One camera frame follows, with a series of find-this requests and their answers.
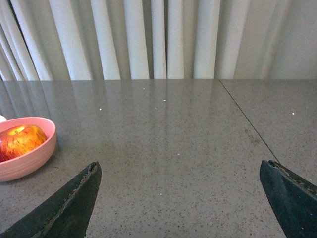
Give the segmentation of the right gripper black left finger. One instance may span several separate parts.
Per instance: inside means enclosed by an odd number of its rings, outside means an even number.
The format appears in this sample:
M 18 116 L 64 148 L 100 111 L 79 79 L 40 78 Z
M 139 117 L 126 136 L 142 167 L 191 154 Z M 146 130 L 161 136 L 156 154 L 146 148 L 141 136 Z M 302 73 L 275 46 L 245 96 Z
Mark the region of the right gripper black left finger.
M 17 221 L 2 238 L 83 238 L 102 177 L 92 162 L 37 208 Z

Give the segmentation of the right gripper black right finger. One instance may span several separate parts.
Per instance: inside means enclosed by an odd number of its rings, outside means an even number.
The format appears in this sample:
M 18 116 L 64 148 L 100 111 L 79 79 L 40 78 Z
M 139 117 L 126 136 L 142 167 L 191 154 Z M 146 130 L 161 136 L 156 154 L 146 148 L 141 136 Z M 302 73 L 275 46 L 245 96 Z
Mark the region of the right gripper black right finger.
M 317 236 L 317 187 L 276 161 L 261 162 L 260 181 L 288 238 Z

